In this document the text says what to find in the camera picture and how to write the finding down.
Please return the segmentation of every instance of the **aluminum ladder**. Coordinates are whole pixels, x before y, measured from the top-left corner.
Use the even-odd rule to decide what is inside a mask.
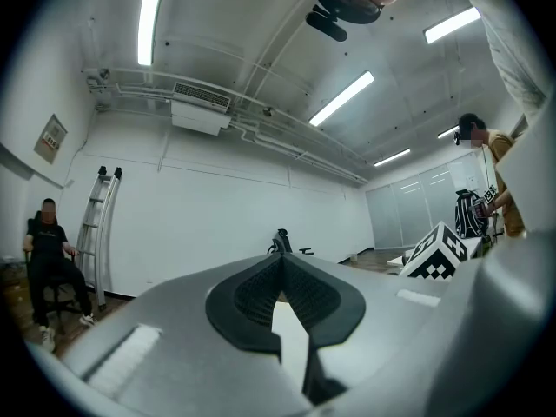
[[[106,215],[109,212],[111,202],[114,200],[121,178],[122,169],[120,167],[116,168],[112,176],[106,174],[106,167],[101,167],[98,170],[95,183],[93,184],[87,201],[79,236],[77,237],[77,250],[79,251],[79,255],[76,258],[76,265],[83,274],[86,257],[90,256],[93,258],[93,267],[95,270],[95,284],[93,287],[95,288],[99,311],[103,311],[106,308],[101,270],[103,264],[104,226]],[[108,188],[104,197],[102,197],[101,193],[106,183],[108,183]],[[98,216],[98,206],[102,206],[100,216]],[[96,229],[96,234],[91,233],[92,228]]]

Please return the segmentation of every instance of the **black seat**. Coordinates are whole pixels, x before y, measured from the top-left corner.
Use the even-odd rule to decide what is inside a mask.
[[[32,222],[40,221],[41,212],[36,212],[35,218],[30,218],[27,220],[27,226],[30,228]],[[75,264],[76,258],[75,256],[71,257],[71,262]],[[27,267],[29,266],[29,252],[25,252],[25,264]],[[49,275],[47,286],[52,290],[54,294],[54,301],[46,301],[46,310],[48,312],[56,312],[56,317],[58,318],[58,330],[60,334],[65,335],[65,329],[63,328],[62,324],[62,311],[64,312],[71,312],[72,314],[80,314],[81,310],[78,308],[74,308],[74,304],[76,303],[75,299],[72,300],[64,300],[60,301],[60,291],[67,293],[62,286],[64,284],[70,284],[70,281],[62,275]]]
[[[268,249],[267,253],[268,254],[273,254],[273,253],[292,253],[292,246],[289,243],[289,238],[288,238],[288,231],[284,228],[279,228],[278,229],[278,236],[280,236],[281,238],[281,242],[280,240],[273,238],[272,242],[273,245],[270,246],[270,248]],[[310,247],[307,248],[300,248],[299,251],[302,252],[304,255],[314,255],[314,252],[308,252],[309,250],[311,250]]]

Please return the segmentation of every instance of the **person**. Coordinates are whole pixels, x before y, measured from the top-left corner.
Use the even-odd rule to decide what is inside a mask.
[[[342,17],[342,11],[353,18],[354,10],[364,8],[371,14],[367,22],[370,23],[378,18],[383,6],[397,0],[320,1],[328,11],[338,14],[339,18]],[[513,0],[469,1],[481,14],[493,61],[508,93],[521,107],[527,121],[534,122],[556,80],[550,59]]]
[[[83,312],[79,321],[89,327],[96,325],[96,318],[92,314],[85,278],[73,262],[64,257],[77,256],[79,252],[71,247],[63,228],[57,224],[56,203],[48,198],[43,201],[40,220],[34,220],[23,240],[23,251],[30,252],[31,258],[27,268],[31,303],[33,305],[35,322],[40,326],[43,347],[53,352],[54,329],[49,327],[46,317],[46,301],[43,291],[50,274],[61,274],[66,277],[76,292],[77,300]]]
[[[472,113],[467,113],[460,118],[459,127],[461,138],[469,141],[471,147],[481,148],[483,145],[488,147],[493,156],[494,166],[515,144],[512,137],[496,129],[488,129],[485,122]],[[498,195],[488,204],[486,215],[491,216],[497,209],[502,209],[506,236],[512,238],[521,236],[525,231],[521,214],[498,172],[496,172],[496,184]]]

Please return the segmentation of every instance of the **ceiling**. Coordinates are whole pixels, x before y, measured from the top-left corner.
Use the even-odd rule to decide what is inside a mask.
[[[143,70],[136,60],[142,0],[78,1],[83,67]],[[369,70],[375,81],[319,127],[361,159],[351,159],[355,154],[340,150],[336,142],[291,117],[275,114],[273,118],[326,142],[331,147],[323,149],[322,155],[364,177],[378,171],[372,164],[382,157],[406,148],[415,156],[414,151],[422,154],[439,147],[437,134],[452,127],[458,114],[475,111],[487,116],[505,95],[481,22],[431,45],[425,42],[423,30],[469,7],[467,0],[399,0],[371,25],[340,23],[348,33],[345,43],[304,23],[315,3],[162,0],[151,69],[246,94],[301,122],[308,122]],[[112,78],[136,83],[142,75],[112,73]],[[172,89],[174,81],[155,77],[142,84]],[[261,115],[262,106],[232,97],[237,109]],[[102,102],[118,107],[139,103],[117,98],[107,101],[106,95]],[[141,103],[153,112],[165,109],[160,103]],[[277,130],[270,133],[284,136]],[[290,136],[284,139],[295,142]]]

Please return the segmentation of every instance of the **fluorescent light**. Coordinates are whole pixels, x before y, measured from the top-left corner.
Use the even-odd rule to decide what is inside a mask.
[[[137,36],[137,62],[140,65],[150,66],[153,63],[153,40],[159,3],[160,0],[142,0],[141,3]]]
[[[417,185],[417,184],[418,184],[418,182],[414,182],[413,184],[409,184],[409,185],[406,185],[405,187],[402,187],[400,190],[406,189],[407,187],[411,187],[412,185]]]
[[[453,127],[452,129],[447,129],[444,133],[440,133],[438,135],[439,139],[442,139],[442,137],[444,136],[448,136],[450,133],[453,133],[454,131],[457,131],[460,127],[458,125],[456,125],[455,127]]]
[[[460,14],[456,14],[453,17],[448,18],[444,22],[440,22],[437,25],[425,30],[425,38],[427,39],[427,43],[432,43],[437,41],[439,38],[458,30],[462,26],[465,26],[475,20],[480,19],[480,13],[477,11],[477,8],[469,8],[468,10],[464,10],[460,12]]]
[[[411,150],[410,150],[410,149],[404,149],[402,152],[398,153],[397,155],[393,155],[393,156],[387,157],[386,159],[383,159],[382,161],[377,162],[374,166],[375,166],[375,167],[379,167],[379,166],[381,166],[383,163],[393,161],[394,159],[397,159],[398,157],[401,157],[401,156],[403,156],[403,155],[406,155],[407,153],[409,153],[409,151],[411,151]]]
[[[369,71],[365,71],[361,77],[359,77],[355,82],[344,89],[338,96],[336,96],[332,102],[330,102],[326,107],[321,109],[316,115],[314,115],[309,123],[315,127],[326,121],[332,114],[334,114],[344,103],[349,99],[356,96],[362,89],[365,89],[374,80],[373,75]]]
[[[434,179],[435,177],[438,177],[438,176],[447,175],[448,173],[450,173],[450,172],[445,171],[444,173],[440,173],[439,175],[433,176],[431,179]]]

